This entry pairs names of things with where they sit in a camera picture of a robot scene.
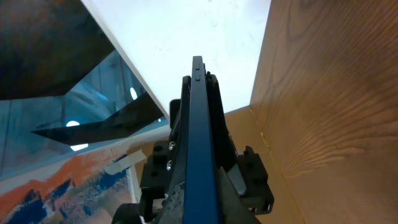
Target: blue metal strip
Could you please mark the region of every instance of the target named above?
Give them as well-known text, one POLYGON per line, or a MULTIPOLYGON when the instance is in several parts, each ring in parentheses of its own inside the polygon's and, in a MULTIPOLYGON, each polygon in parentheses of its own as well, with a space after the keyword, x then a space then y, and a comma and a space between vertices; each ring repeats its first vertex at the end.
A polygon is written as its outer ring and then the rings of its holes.
POLYGON ((216 167, 211 139, 205 68, 193 58, 183 223, 220 222, 216 167))

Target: white panel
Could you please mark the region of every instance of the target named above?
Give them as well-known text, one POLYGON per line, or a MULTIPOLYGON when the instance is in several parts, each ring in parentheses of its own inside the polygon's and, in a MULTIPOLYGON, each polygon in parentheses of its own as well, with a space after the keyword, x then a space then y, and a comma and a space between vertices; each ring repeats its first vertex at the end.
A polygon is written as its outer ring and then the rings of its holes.
POLYGON ((82 0, 163 111, 192 57, 220 82, 224 112, 250 102, 271 0, 82 0))

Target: screw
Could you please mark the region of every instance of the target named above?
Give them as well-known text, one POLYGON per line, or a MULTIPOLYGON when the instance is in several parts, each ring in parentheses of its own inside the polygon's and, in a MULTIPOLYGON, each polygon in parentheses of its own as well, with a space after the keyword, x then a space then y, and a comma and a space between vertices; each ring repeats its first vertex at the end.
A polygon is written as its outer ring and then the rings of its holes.
POLYGON ((172 161, 168 161, 166 165, 166 169, 170 170, 172 168, 172 161))
POLYGON ((175 142, 170 141, 169 149, 170 149, 170 150, 173 150, 174 146, 175 146, 175 142))

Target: silver screw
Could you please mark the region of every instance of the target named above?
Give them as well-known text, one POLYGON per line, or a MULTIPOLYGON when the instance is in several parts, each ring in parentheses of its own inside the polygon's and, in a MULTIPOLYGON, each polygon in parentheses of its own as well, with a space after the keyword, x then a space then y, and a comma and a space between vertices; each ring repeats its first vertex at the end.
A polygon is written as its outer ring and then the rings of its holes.
POLYGON ((172 161, 168 161, 166 165, 166 169, 170 170, 172 168, 172 161))
POLYGON ((169 150, 173 150, 174 146, 175 146, 175 142, 170 141, 170 143, 169 143, 169 150))

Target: bolt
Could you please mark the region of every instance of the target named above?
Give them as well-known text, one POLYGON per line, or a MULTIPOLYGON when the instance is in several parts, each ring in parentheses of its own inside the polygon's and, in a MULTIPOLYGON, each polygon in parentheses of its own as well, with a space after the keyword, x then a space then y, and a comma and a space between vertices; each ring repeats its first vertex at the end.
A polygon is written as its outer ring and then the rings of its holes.
POLYGON ((172 168, 172 161, 168 161, 166 165, 166 169, 170 170, 172 168))
POLYGON ((173 150, 173 149, 174 149, 174 146, 175 146, 175 142, 170 141, 169 149, 170 149, 170 150, 173 150))

